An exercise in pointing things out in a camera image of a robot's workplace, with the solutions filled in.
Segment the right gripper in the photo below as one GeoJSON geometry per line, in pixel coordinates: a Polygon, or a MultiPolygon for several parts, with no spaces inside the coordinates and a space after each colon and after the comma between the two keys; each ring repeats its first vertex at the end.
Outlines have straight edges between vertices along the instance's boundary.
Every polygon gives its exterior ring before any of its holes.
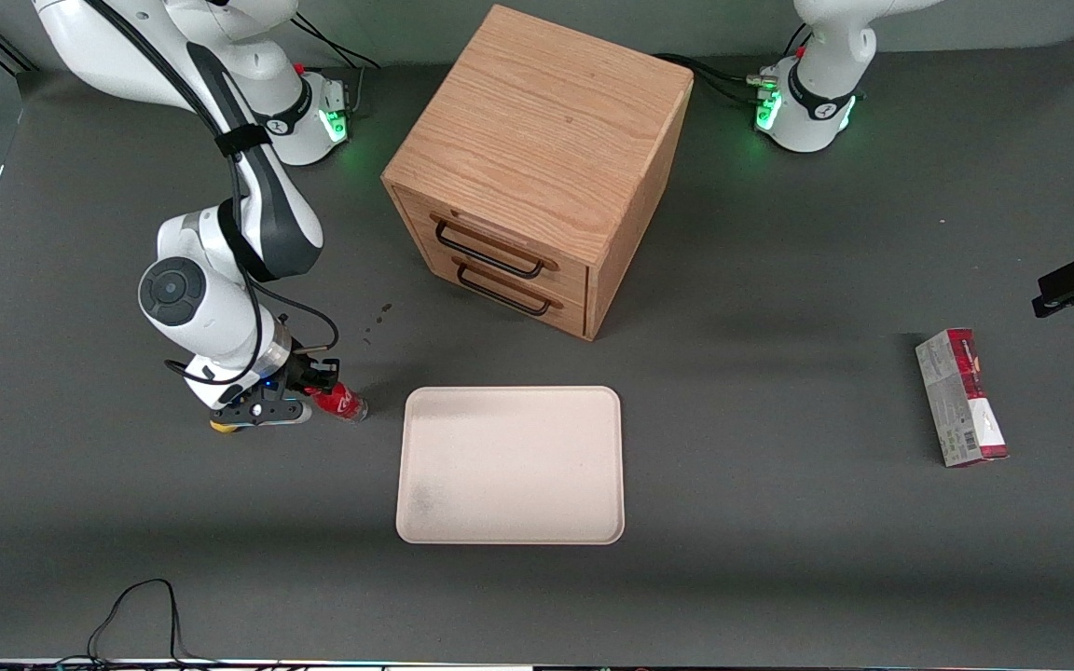
{"type": "Polygon", "coordinates": [[[299,412],[313,415],[314,404],[304,392],[332,392],[339,386],[340,360],[326,358],[289,358],[280,369],[268,370],[261,377],[255,371],[244,374],[240,381],[221,385],[238,370],[229,370],[193,358],[188,366],[193,377],[205,383],[188,381],[198,399],[207,404],[213,412],[299,412]]]}

